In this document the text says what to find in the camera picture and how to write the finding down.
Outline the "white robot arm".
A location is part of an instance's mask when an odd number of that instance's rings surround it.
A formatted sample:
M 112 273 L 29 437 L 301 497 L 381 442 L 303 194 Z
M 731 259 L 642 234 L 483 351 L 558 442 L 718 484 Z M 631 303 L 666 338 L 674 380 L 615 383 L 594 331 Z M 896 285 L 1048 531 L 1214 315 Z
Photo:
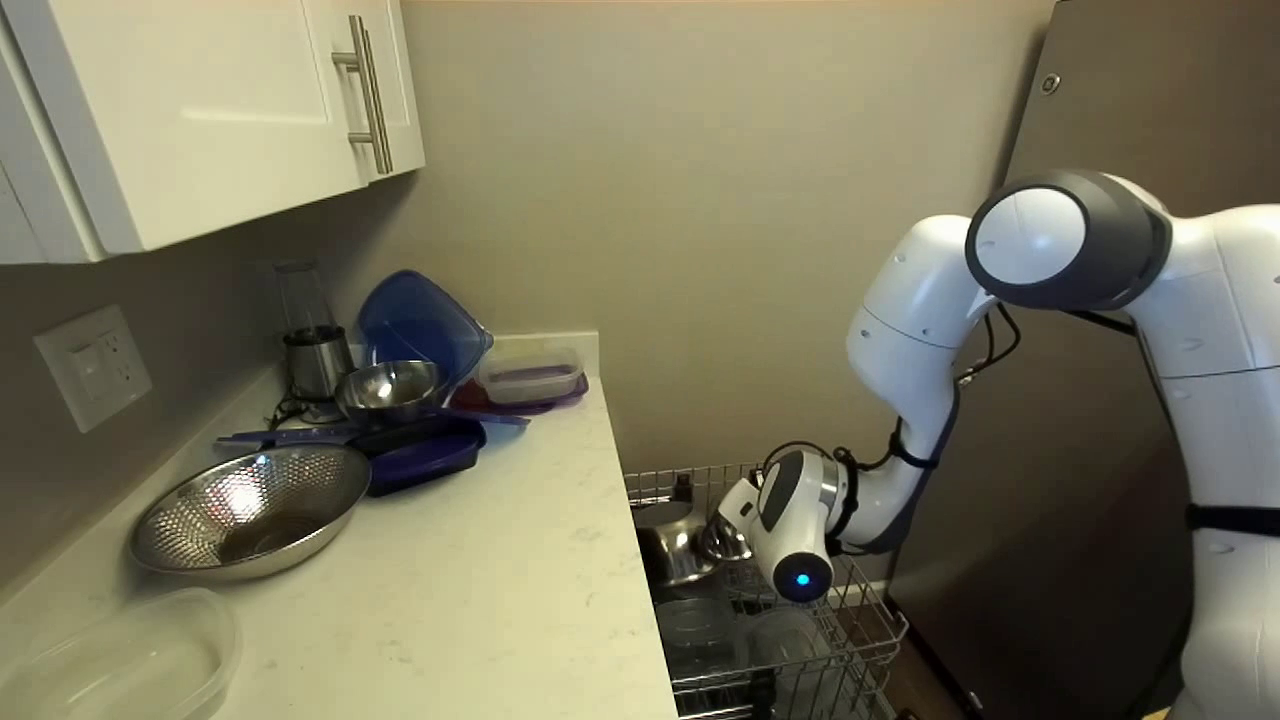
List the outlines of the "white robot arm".
M 962 406 L 958 357 L 996 303 L 1108 313 L 1138 300 L 1171 248 L 1170 207 L 1112 170 L 1042 170 L 971 215 L 925 215 L 847 322 L 857 380 L 892 411 L 889 453 L 785 442 L 719 499 L 769 586 L 826 600 L 832 554 L 889 549 L 912 522 Z

